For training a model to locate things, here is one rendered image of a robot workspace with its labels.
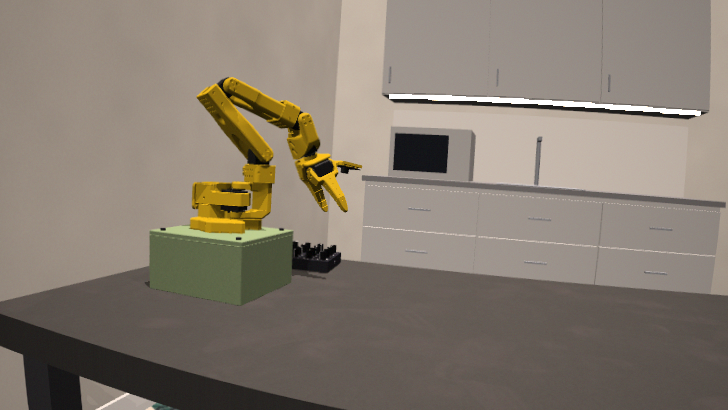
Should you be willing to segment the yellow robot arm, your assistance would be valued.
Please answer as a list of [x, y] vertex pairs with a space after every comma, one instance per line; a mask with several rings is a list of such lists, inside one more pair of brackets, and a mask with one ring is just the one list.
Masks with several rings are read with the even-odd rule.
[[[315, 155], [320, 140], [311, 115], [300, 111], [300, 107], [287, 100], [278, 102], [236, 78], [227, 77], [217, 84], [205, 88], [197, 99], [248, 163], [243, 167], [244, 182], [196, 183], [198, 217], [190, 219], [190, 229], [230, 234], [261, 230], [261, 219], [271, 212], [273, 151], [234, 105], [278, 128], [288, 128], [287, 142], [295, 160]], [[251, 193], [245, 190], [253, 191], [252, 209], [248, 211], [243, 210], [250, 206]]]

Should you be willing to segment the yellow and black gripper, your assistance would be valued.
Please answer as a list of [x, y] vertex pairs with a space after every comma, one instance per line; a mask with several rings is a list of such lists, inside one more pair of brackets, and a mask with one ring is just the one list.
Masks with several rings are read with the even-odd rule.
[[[304, 159], [302, 158], [295, 161], [295, 165], [296, 168], [298, 168], [297, 171], [300, 172], [298, 172], [298, 174], [300, 174], [300, 179], [306, 184], [316, 202], [324, 212], [328, 211], [328, 205], [321, 185], [336, 201], [340, 209], [343, 212], [347, 212], [348, 206], [345, 196], [336, 180], [338, 175], [337, 167], [341, 168], [341, 173], [348, 174], [349, 170], [358, 170], [358, 168], [362, 168], [362, 165], [346, 161], [334, 161], [329, 159], [330, 157], [330, 154], [316, 153], [313, 156], [304, 157]], [[299, 167], [297, 167], [298, 164]]]

